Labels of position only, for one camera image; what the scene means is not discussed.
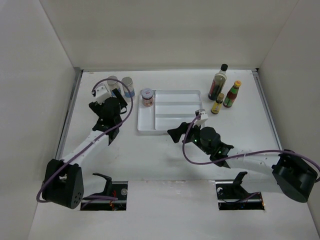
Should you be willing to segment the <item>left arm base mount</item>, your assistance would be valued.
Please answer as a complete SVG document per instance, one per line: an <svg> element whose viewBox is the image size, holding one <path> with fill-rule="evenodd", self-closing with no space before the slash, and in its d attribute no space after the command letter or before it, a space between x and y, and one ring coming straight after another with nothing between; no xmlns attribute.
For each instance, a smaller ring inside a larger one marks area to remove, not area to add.
<svg viewBox="0 0 320 240"><path fill-rule="evenodd" d="M114 181L110 176L94 173L93 180L84 185L89 191L80 204L81 211L125 211L128 198L127 181Z"/></svg>

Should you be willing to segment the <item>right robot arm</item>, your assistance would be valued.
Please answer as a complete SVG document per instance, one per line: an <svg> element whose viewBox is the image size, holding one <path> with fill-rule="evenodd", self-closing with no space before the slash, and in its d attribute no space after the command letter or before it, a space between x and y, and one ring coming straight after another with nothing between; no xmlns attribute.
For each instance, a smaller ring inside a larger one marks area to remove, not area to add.
<svg viewBox="0 0 320 240"><path fill-rule="evenodd" d="M208 164L221 168L240 169L232 183L238 198L257 192L281 193L299 203L306 203L315 183L319 182L320 166L292 150L244 151L221 141L212 127L183 122L167 130L174 143L193 143L209 156Z"/></svg>

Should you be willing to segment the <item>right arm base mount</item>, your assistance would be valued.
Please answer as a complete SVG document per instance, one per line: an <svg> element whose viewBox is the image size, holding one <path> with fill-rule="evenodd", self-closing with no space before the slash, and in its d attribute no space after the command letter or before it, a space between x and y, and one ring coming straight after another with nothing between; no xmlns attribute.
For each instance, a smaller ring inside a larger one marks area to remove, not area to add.
<svg viewBox="0 0 320 240"><path fill-rule="evenodd" d="M260 192L249 193L231 181L216 181L215 188L220 211L265 210Z"/></svg>

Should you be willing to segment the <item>orange spice jar white lid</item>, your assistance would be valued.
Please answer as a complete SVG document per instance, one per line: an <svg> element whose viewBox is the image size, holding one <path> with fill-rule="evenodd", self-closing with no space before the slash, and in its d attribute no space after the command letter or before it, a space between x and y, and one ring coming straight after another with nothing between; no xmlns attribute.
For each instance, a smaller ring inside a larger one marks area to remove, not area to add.
<svg viewBox="0 0 320 240"><path fill-rule="evenodd" d="M141 91L142 103L145 107L151 107L154 104L154 92L150 88L144 88Z"/></svg>

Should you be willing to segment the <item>blue label jar silver lid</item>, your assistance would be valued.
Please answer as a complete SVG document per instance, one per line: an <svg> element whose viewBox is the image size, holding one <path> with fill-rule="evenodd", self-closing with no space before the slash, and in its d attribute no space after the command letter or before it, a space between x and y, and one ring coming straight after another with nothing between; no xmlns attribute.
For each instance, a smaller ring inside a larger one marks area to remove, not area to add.
<svg viewBox="0 0 320 240"><path fill-rule="evenodd" d="M129 76L124 77L121 82L126 86L123 87L124 96L126 98L133 98L135 96L135 89L132 78Z"/></svg>

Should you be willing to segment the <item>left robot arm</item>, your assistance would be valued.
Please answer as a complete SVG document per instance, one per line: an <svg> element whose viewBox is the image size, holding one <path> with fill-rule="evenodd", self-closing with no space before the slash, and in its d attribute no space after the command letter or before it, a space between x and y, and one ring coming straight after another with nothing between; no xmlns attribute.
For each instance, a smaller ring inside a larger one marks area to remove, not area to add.
<svg viewBox="0 0 320 240"><path fill-rule="evenodd" d="M38 200L75 209L84 198L112 199L111 177L94 170L93 163L117 137L128 104L118 89L108 91L101 85L92 94L96 101L89 108L98 116L96 124L73 152L49 161Z"/></svg>

